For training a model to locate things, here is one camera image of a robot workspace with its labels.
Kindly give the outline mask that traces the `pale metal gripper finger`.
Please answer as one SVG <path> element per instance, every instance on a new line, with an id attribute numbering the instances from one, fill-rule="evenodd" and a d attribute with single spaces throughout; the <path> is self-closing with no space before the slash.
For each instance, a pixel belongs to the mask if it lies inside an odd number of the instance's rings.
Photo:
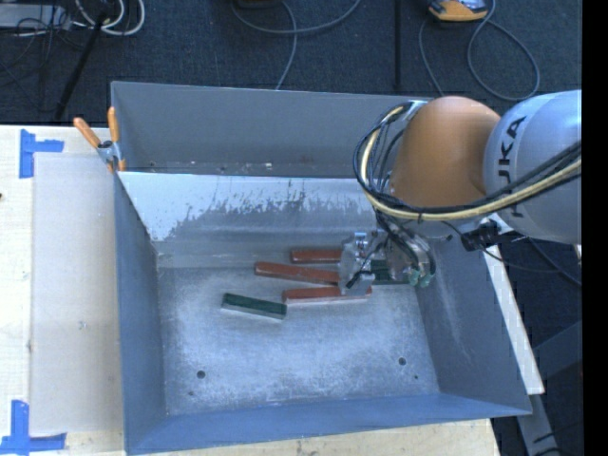
<path id="1" fill-rule="evenodd" d="M 355 274 L 348 281 L 348 296 L 368 295 L 374 280 L 375 275 L 372 273 L 362 272 Z"/>
<path id="2" fill-rule="evenodd" d="M 366 232 L 355 232 L 342 242 L 339 261 L 339 274 L 342 279 L 371 274 L 368 259 L 370 243 L 370 235 Z"/>

